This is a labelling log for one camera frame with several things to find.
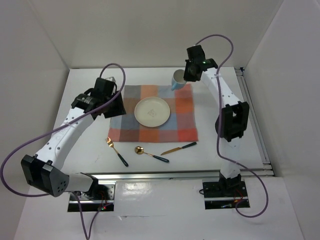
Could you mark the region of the light blue mug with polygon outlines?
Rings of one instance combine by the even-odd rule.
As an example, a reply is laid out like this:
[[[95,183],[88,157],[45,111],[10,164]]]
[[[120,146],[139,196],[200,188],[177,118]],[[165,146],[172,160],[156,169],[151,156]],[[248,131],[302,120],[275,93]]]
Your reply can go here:
[[[184,80],[184,73],[183,69],[178,69],[173,73],[172,80],[171,80],[171,90],[180,90],[186,85],[186,81]]]

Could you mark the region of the gold fork green handle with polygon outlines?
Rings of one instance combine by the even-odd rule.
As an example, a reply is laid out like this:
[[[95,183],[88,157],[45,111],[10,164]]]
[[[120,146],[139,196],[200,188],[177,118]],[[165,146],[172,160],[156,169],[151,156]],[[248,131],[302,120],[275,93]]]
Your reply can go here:
[[[113,141],[110,139],[110,137],[107,137],[107,138],[105,139],[105,141],[106,141],[106,143],[108,144],[108,146],[115,151],[115,153],[117,154],[117,156],[119,157],[119,159],[121,160],[121,162],[122,162],[126,167],[129,167],[128,162],[127,162],[127,161],[123,158],[123,156],[116,150],[115,145],[114,145]]]

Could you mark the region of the cream ceramic plate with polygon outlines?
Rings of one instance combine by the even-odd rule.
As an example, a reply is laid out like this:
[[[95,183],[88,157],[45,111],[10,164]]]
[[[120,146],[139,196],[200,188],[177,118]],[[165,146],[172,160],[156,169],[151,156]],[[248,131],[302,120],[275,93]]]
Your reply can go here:
[[[135,119],[144,127],[155,128],[167,122],[171,115],[168,103],[159,97],[146,97],[134,108]]]

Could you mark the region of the checkered orange blue cloth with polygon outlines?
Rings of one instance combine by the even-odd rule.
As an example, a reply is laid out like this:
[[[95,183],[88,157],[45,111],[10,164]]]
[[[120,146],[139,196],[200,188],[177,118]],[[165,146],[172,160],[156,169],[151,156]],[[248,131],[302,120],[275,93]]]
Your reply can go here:
[[[136,120],[135,107],[147,97],[161,98],[170,107],[170,116],[163,125],[146,127]],[[123,104],[126,114],[110,119],[108,136],[114,142],[174,143],[198,140],[191,84],[175,91],[171,90],[170,85],[126,85]]]

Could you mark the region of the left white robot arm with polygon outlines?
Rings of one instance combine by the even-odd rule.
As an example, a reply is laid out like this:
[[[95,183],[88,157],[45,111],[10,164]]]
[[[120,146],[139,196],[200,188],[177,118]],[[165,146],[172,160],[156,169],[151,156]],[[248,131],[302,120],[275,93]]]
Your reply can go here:
[[[97,116],[112,118],[126,114],[123,99],[114,77],[98,77],[93,88],[79,94],[62,123],[62,129],[33,156],[21,160],[26,182],[53,197],[64,192],[81,192],[88,200],[97,197],[105,187],[87,173],[66,174],[61,171],[68,154],[82,133]]]

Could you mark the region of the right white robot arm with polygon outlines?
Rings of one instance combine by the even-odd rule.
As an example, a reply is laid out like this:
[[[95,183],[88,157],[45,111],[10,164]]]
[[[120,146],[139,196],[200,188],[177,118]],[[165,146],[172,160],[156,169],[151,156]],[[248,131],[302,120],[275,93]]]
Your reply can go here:
[[[230,89],[212,58],[206,58],[201,45],[187,48],[184,80],[202,81],[219,106],[215,130],[218,134],[219,157],[223,159],[216,183],[206,183],[203,195],[207,198],[232,197],[241,186],[240,139],[248,125],[249,104],[241,101]]]

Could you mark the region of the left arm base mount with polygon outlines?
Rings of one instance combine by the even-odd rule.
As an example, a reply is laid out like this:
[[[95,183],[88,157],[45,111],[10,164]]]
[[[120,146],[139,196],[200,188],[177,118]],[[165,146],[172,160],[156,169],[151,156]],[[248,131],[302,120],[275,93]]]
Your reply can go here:
[[[98,189],[93,193],[85,193],[78,191],[76,193],[81,209],[84,213],[86,212],[113,212],[115,208],[115,181],[99,181]]]

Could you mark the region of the aluminium side rail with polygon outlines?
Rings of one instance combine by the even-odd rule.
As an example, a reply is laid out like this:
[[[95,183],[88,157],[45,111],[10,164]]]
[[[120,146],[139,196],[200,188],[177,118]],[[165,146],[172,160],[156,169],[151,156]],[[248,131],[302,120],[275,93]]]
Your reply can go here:
[[[249,120],[251,124],[251,128],[253,130],[253,134],[255,137],[255,141],[257,143],[257,147],[259,150],[261,162],[263,164],[263,170],[272,172],[271,175],[274,176],[274,170],[272,164],[270,162],[270,158],[266,149],[265,141],[262,136],[262,132],[258,123],[257,115],[254,110],[253,101],[250,96],[250,92],[245,79],[245,69],[243,67],[235,67],[235,75],[238,80],[238,84],[243,96],[243,99],[249,104]]]

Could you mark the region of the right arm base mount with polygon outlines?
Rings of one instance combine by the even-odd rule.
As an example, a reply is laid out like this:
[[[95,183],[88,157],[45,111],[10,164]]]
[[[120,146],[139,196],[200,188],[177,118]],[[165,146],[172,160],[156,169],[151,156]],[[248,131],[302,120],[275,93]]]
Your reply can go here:
[[[239,186],[222,190],[218,182],[203,182],[202,189],[198,191],[204,197],[206,210],[250,208],[246,184],[241,181]]]

